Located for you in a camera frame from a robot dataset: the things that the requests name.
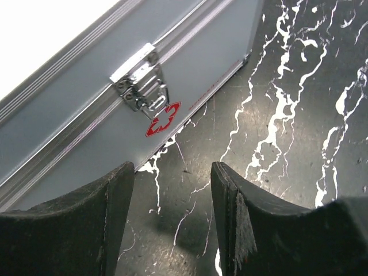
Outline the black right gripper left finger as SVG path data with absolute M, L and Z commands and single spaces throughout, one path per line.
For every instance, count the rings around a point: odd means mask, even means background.
M 1 213 L 1 274 L 114 275 L 134 176 L 125 162 L 63 196 Z

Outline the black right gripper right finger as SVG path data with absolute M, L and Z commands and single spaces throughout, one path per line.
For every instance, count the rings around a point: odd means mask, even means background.
M 285 201 L 223 162 L 211 168 L 223 275 L 366 275 L 367 198 L 316 209 Z

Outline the grey storage box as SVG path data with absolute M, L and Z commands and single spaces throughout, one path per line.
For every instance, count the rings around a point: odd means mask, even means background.
M 1 211 L 140 168 L 247 62 L 263 1 L 119 1 L 1 99 Z

